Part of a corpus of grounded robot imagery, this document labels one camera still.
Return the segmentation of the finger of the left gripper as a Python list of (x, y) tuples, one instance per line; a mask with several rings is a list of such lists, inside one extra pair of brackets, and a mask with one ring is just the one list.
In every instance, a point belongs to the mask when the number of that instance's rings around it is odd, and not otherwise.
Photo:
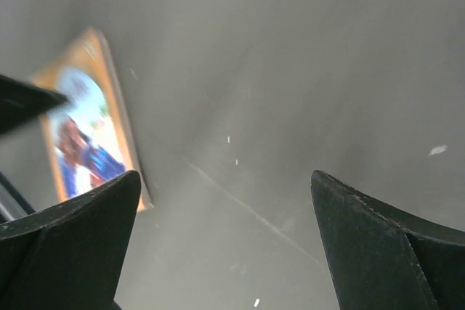
[(64, 94), (1, 75), (1, 135), (67, 102)]

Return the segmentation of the orange Othello picture book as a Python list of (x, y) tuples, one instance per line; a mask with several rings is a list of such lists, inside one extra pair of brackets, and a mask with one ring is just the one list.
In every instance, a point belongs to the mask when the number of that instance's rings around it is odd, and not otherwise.
[(40, 117), (59, 201), (126, 171), (142, 170), (110, 48), (100, 30), (87, 28), (31, 80), (67, 98)]

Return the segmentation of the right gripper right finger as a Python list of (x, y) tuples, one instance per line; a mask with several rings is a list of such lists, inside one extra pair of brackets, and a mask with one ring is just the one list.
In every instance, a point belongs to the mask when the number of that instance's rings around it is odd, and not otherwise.
[(324, 171), (313, 171), (311, 194), (340, 309), (464, 308), (464, 232)]

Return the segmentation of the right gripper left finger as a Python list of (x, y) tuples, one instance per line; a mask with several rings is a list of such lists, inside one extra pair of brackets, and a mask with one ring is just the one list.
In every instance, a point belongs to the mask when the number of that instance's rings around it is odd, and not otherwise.
[(2, 309), (118, 309), (140, 201), (130, 170), (73, 199), (1, 220)]

